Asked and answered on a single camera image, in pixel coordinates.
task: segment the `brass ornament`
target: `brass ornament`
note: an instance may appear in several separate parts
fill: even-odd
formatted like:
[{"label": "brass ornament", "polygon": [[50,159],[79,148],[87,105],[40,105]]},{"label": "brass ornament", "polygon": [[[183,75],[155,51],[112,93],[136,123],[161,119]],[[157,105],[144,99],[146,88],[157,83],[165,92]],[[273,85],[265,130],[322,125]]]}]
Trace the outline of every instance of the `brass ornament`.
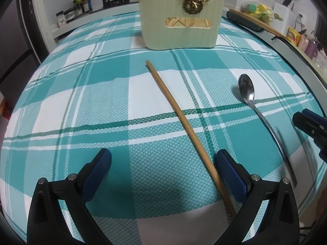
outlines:
[{"label": "brass ornament", "polygon": [[209,0],[184,0],[183,10],[188,14],[198,14],[203,9],[203,3]]}]

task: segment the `stove burner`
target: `stove burner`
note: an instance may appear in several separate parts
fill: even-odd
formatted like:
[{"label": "stove burner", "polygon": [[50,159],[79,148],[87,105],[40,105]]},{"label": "stove burner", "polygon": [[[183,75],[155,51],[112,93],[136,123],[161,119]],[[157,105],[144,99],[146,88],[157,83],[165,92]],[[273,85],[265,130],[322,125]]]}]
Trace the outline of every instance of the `stove burner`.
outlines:
[{"label": "stove burner", "polygon": [[119,5],[129,4],[130,0],[102,0],[103,8],[111,8]]}]

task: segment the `plaid tablecloth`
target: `plaid tablecloth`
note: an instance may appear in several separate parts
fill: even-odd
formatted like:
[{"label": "plaid tablecloth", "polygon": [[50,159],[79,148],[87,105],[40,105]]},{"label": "plaid tablecloth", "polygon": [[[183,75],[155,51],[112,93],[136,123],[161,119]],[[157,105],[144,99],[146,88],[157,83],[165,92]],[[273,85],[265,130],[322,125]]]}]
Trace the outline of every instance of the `plaid tablecloth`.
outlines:
[{"label": "plaid tablecloth", "polygon": [[[39,178],[78,173],[105,147],[112,166],[87,207],[114,245],[212,245],[223,233],[229,219],[221,196],[145,60],[159,71],[212,159],[225,148],[250,174],[279,181],[289,175],[277,146],[239,100],[237,79],[248,74],[256,105],[294,167],[301,213],[326,166],[291,119],[304,108],[322,115],[315,98],[274,50],[226,19],[216,45],[148,50],[138,12],[97,20],[62,41],[29,81],[6,131],[0,195],[14,230],[26,239]],[[80,239],[65,203],[61,206]]]}]

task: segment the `refrigerator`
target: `refrigerator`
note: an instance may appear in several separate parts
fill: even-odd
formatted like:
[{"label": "refrigerator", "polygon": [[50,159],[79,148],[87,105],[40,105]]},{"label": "refrigerator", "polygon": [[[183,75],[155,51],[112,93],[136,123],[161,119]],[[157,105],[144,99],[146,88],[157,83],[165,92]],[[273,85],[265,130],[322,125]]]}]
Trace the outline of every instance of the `refrigerator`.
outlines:
[{"label": "refrigerator", "polygon": [[0,19],[0,92],[12,108],[48,54],[32,0],[13,0]]}]

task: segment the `spoon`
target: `spoon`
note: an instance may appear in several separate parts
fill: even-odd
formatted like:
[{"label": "spoon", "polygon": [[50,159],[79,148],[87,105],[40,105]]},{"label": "spoon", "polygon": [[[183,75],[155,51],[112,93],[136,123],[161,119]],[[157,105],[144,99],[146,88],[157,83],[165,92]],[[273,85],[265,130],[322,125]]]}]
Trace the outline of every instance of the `spoon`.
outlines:
[{"label": "spoon", "polygon": [[296,177],[295,177],[295,173],[294,170],[291,166],[291,163],[286,155],[285,150],[282,147],[282,143],[279,140],[277,134],[275,133],[274,129],[271,127],[271,125],[269,124],[269,122],[266,120],[266,118],[261,114],[261,112],[257,109],[257,107],[254,104],[254,86],[253,83],[251,81],[251,78],[247,75],[247,74],[241,74],[240,77],[238,78],[238,89],[240,91],[241,97],[243,99],[243,101],[250,107],[252,108],[256,114],[258,114],[259,118],[261,119],[261,121],[264,123],[264,125],[267,127],[267,129],[269,130],[270,134],[272,135],[272,137],[274,138],[277,147],[279,149],[279,151],[282,154],[282,158],[284,159],[284,162],[286,164],[287,170],[291,176],[291,180],[293,182],[294,188],[296,187],[296,185],[298,184]]}]

